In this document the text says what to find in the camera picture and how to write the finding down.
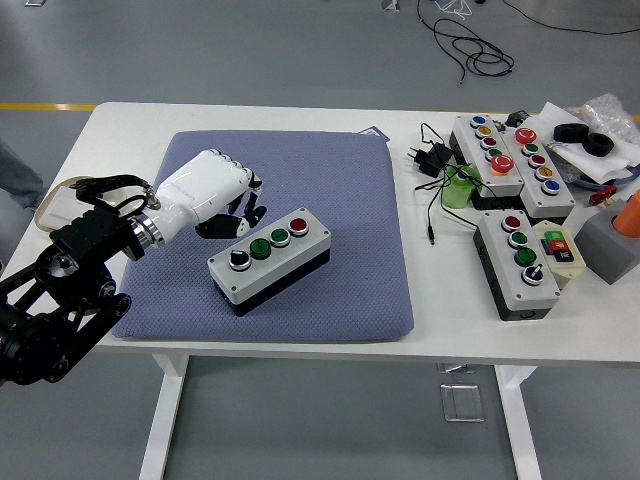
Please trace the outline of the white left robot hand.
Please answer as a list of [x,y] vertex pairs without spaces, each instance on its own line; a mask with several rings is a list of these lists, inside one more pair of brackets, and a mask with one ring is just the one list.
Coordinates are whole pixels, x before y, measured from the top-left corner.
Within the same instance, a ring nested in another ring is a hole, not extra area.
[[257,204],[261,191],[262,181],[251,169],[216,150],[204,150],[157,188],[159,207],[145,210],[150,235],[158,245],[185,227],[204,239],[241,237],[267,212]]

